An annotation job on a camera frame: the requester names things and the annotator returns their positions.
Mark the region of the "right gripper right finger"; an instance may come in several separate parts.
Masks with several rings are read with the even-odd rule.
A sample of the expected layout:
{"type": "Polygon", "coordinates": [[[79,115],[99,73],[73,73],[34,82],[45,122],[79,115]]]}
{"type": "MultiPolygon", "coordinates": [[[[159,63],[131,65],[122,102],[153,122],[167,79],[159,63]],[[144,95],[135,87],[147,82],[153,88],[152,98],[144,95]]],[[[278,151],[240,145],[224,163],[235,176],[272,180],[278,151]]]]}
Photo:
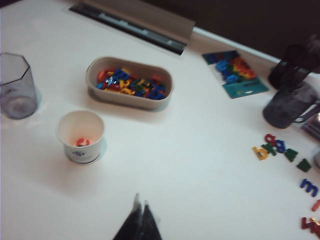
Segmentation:
{"type": "Polygon", "coordinates": [[[144,202],[144,209],[141,221],[141,239],[142,240],[162,240],[156,220],[152,214],[150,205],[144,202]]]}

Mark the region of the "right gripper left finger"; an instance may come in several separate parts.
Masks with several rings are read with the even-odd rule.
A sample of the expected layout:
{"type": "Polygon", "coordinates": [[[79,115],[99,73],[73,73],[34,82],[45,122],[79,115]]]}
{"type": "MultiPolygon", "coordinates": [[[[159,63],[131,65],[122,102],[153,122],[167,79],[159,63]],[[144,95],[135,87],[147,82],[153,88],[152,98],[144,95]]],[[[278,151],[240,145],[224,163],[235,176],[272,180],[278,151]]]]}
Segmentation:
{"type": "Polygon", "coordinates": [[[131,211],[113,239],[114,240],[136,240],[139,234],[141,221],[142,221],[142,204],[140,201],[140,194],[136,193],[133,200],[131,211]]]}

